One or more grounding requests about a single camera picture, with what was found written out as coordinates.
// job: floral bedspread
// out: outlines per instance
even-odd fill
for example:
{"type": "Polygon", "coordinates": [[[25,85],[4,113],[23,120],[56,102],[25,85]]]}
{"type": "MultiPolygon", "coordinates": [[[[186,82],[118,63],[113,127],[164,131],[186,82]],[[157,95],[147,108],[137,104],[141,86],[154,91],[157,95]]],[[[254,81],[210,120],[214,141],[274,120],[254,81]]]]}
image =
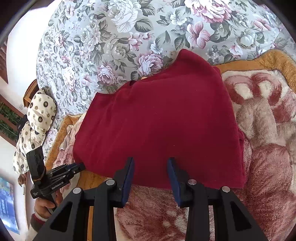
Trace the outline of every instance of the floral bedspread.
{"type": "MultiPolygon", "coordinates": [[[[251,0],[63,0],[39,47],[37,81],[57,103],[44,143],[61,119],[84,113],[96,92],[169,66],[189,49],[211,65],[294,47],[279,19],[251,0]]],[[[180,82],[180,89],[186,88],[180,82]]]]}

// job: poster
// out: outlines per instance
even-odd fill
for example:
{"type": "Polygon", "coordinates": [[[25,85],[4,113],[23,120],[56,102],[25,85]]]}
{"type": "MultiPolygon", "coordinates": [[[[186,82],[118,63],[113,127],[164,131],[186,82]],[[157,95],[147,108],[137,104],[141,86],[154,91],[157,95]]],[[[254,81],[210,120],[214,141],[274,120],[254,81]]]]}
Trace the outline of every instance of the poster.
{"type": "Polygon", "coordinates": [[[13,201],[12,184],[0,177],[0,218],[7,230],[19,234],[13,201]]]}

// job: red towel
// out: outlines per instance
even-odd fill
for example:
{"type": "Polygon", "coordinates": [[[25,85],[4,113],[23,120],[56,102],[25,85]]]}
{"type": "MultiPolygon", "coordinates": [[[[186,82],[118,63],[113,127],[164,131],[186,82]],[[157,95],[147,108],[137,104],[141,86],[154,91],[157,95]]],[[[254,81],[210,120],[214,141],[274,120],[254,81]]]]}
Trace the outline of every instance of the red towel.
{"type": "Polygon", "coordinates": [[[73,155],[106,177],[134,157],[134,184],[167,189],[172,156],[207,187],[241,188],[243,139],[219,69],[181,50],[159,74],[130,81],[114,94],[97,93],[76,134],[73,155]]]}

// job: pink fluffy blanket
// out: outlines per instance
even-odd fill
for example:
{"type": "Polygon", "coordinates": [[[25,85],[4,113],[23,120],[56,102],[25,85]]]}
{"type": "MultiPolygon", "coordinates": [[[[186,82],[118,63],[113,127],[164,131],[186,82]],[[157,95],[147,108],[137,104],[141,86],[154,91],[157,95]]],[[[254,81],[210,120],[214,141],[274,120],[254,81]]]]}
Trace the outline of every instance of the pink fluffy blanket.
{"type": "MultiPolygon", "coordinates": [[[[234,192],[269,240],[285,240],[296,223],[296,94],[278,71],[228,71],[222,78],[245,135],[247,182],[234,192]]],[[[171,191],[139,186],[116,214],[136,241],[184,240],[187,215],[171,191]]],[[[214,240],[212,209],[210,226],[214,240]]]]}

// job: blue gripper pad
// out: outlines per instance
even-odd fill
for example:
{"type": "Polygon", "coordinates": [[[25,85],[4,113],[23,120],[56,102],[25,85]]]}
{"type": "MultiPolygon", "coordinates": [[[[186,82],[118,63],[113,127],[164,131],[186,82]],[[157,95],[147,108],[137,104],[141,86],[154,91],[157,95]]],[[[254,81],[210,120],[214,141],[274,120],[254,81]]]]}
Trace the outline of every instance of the blue gripper pad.
{"type": "Polygon", "coordinates": [[[124,183],[123,183],[123,190],[122,190],[122,205],[124,206],[126,204],[126,202],[128,201],[128,197],[129,197],[129,193],[131,190],[131,183],[133,181],[133,173],[135,170],[135,162],[133,161],[133,159],[131,159],[131,163],[130,166],[128,168],[128,172],[126,174],[124,183]]]}
{"type": "Polygon", "coordinates": [[[172,186],[172,191],[175,197],[175,201],[178,204],[178,206],[180,206],[181,204],[180,185],[179,185],[171,158],[168,160],[167,170],[168,170],[168,176],[170,179],[170,184],[172,186]]]}

